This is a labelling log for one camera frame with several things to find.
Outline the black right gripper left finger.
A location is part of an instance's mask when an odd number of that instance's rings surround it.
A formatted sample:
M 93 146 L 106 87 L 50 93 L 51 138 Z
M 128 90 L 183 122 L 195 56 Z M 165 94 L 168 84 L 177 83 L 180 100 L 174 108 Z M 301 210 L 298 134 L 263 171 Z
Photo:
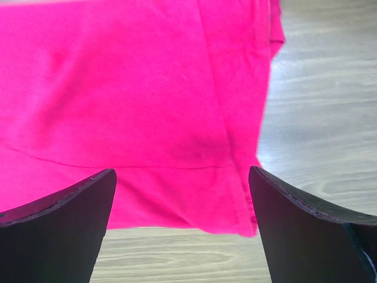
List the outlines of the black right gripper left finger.
M 89 282 L 116 184 L 115 170 L 105 169 L 1 212 L 1 282 Z

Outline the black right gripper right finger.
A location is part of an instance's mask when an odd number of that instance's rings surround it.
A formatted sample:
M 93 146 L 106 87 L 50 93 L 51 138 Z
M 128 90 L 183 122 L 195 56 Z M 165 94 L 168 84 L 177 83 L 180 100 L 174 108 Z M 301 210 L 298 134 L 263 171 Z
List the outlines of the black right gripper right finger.
M 272 282 L 376 282 L 376 216 L 253 166 L 249 186 Z

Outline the pink t shirt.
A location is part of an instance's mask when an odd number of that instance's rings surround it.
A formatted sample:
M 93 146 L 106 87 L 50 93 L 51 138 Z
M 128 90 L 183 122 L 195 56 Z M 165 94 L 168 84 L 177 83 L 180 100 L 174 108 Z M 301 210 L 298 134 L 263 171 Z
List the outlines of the pink t shirt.
M 1 5 L 1 209 L 117 172 L 108 227 L 255 236 L 279 1 Z

